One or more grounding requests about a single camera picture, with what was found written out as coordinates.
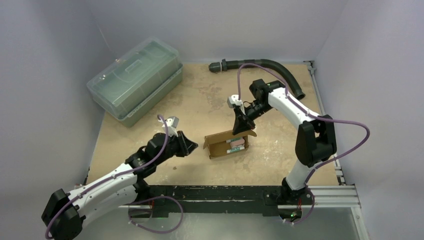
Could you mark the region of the pink white small tool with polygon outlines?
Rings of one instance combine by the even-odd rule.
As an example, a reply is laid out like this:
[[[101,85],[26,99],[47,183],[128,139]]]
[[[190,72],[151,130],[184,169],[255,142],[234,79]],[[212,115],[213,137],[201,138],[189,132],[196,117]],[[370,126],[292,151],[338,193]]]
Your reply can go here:
[[[245,140],[242,137],[230,142],[231,148],[237,148],[237,147],[243,146],[244,144],[245,144]]]

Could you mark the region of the small green white vial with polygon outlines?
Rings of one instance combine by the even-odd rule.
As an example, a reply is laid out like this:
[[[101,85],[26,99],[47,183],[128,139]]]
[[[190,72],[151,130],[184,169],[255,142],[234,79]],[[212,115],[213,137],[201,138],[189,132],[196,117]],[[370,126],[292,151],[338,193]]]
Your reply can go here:
[[[227,154],[231,154],[231,153],[235,153],[235,152],[242,151],[242,150],[244,150],[244,149],[245,149],[245,147],[244,147],[244,146],[233,147],[233,148],[231,148],[231,149],[228,149],[228,150],[226,151],[226,153],[227,153]]]

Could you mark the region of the brown cardboard box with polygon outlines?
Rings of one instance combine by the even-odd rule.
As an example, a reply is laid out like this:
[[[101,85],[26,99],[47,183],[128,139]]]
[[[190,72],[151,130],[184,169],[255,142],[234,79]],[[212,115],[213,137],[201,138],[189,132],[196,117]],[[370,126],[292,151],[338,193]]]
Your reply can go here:
[[[233,135],[232,130],[222,131],[219,133],[206,135],[204,137],[202,148],[204,150],[207,150],[207,153],[210,159],[225,157],[235,153],[247,151],[250,147],[249,137],[257,137],[257,133],[253,130],[248,130],[248,131],[241,132],[237,135]],[[231,149],[231,146],[230,146],[230,142],[227,143],[226,140],[239,139],[239,138],[243,138],[245,140],[245,143],[243,145],[245,149],[238,152],[227,154],[227,150]]]

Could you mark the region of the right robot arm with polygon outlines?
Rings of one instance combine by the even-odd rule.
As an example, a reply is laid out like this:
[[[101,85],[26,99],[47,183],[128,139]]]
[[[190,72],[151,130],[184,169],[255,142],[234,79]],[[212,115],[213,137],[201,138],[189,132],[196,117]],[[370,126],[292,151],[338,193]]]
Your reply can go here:
[[[279,191],[280,199],[292,204],[305,193],[313,169],[336,153],[334,123],[329,115],[320,116],[297,99],[291,99],[286,86],[280,81],[266,83],[258,79],[252,82],[249,90],[254,97],[249,106],[244,106],[238,94],[227,99],[228,106],[235,114],[232,134],[254,130],[254,121],[271,109],[283,114],[297,129],[297,161],[288,176],[282,180]]]

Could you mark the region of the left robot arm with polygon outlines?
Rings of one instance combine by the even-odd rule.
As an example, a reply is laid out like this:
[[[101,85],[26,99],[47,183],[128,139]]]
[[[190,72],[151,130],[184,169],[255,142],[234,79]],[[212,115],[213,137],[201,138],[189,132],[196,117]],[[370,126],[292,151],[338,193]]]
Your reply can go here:
[[[174,201],[165,194],[153,195],[144,179],[161,163],[172,157],[189,156],[197,147],[182,131],[173,136],[157,133],[147,145],[98,180],[69,192],[55,191],[41,216],[46,225],[45,238],[72,240],[91,221],[121,205],[158,204],[160,199]]]

